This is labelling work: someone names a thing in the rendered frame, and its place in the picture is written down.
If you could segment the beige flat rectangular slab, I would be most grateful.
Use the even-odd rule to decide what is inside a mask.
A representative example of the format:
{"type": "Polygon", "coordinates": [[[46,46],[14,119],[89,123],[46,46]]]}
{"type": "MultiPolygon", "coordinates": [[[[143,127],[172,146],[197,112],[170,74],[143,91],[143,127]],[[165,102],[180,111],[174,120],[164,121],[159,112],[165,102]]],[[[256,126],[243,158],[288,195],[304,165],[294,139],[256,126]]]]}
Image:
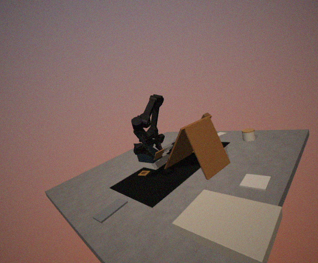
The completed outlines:
{"type": "Polygon", "coordinates": [[[282,207],[203,190],[173,222],[174,232],[240,263],[267,263],[282,207]]]}

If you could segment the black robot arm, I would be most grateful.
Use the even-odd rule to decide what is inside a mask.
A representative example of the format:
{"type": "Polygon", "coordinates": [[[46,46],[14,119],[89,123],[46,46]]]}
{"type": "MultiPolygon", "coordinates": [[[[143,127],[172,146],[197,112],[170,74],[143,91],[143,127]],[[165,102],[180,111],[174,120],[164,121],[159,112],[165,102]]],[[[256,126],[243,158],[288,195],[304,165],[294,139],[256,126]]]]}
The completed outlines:
{"type": "Polygon", "coordinates": [[[163,96],[153,94],[149,98],[149,102],[146,106],[146,109],[143,114],[140,116],[134,117],[131,120],[132,127],[134,129],[134,134],[138,137],[138,135],[145,131],[143,128],[150,128],[142,134],[143,139],[147,141],[151,136],[155,139],[158,135],[157,121],[159,114],[159,107],[162,105],[164,101],[163,96]],[[150,119],[152,115],[152,118],[150,119]]]}

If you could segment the small beige jar with tan lid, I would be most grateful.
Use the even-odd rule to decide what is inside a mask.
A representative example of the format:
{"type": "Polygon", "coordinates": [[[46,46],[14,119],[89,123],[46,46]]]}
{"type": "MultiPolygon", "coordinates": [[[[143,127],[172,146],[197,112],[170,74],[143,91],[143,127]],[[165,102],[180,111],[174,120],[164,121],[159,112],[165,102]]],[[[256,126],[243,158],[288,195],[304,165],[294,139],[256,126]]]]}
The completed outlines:
{"type": "Polygon", "coordinates": [[[243,141],[254,141],[256,139],[255,130],[253,128],[247,128],[242,130],[243,141]]]}

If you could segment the grey flat bar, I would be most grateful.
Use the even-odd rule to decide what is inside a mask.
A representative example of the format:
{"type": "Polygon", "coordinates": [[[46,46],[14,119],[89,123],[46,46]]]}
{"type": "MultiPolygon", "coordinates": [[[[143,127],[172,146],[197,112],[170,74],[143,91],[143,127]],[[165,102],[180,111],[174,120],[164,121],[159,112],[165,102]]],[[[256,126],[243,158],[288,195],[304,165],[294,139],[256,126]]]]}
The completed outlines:
{"type": "Polygon", "coordinates": [[[92,218],[100,223],[103,223],[110,216],[112,216],[115,212],[117,212],[121,207],[126,205],[128,201],[118,198],[116,201],[112,202],[108,206],[106,206],[102,211],[98,212],[92,218]]]}

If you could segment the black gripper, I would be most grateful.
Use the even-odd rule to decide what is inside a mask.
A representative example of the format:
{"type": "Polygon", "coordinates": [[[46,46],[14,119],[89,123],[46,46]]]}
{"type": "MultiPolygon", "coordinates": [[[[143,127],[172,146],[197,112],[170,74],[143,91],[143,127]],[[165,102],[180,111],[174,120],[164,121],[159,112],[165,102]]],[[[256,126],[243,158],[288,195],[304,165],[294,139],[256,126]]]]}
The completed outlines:
{"type": "Polygon", "coordinates": [[[134,154],[137,155],[139,153],[141,154],[146,154],[149,155],[151,157],[155,157],[155,155],[150,151],[150,149],[148,148],[149,145],[155,144],[155,147],[160,151],[162,150],[162,146],[161,143],[164,141],[164,135],[163,134],[159,134],[156,136],[156,138],[153,140],[153,137],[151,136],[150,138],[147,139],[147,141],[145,139],[143,139],[142,134],[145,133],[145,131],[141,132],[138,135],[138,139],[139,142],[138,144],[136,144],[134,146],[134,154]]]}

